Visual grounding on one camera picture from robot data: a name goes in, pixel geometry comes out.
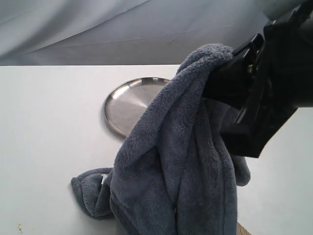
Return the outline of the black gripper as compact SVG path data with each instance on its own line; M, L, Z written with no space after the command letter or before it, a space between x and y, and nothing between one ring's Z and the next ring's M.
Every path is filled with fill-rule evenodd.
M204 87L204 97L237 110L235 121L220 131L230 154L258 158L267 142L295 109L273 88L273 65L283 43L299 29L296 23L265 26L234 49L232 59L214 69Z

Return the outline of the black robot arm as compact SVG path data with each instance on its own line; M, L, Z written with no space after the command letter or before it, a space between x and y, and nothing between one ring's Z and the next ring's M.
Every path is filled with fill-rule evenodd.
M298 108L313 105L313 3L260 0L269 22L210 73L203 97L238 109L221 130L229 153L257 158Z

